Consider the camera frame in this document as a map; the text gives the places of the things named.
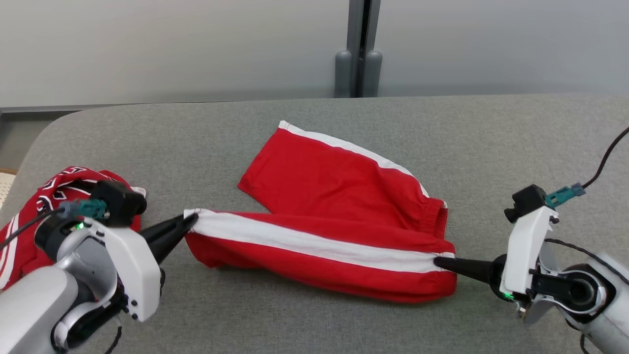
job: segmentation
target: red and white shorts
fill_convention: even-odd
[[[447,206],[404,167],[281,122],[238,187],[271,214],[190,209],[186,236],[208,267],[266,268],[315,287],[396,302],[454,293]]]

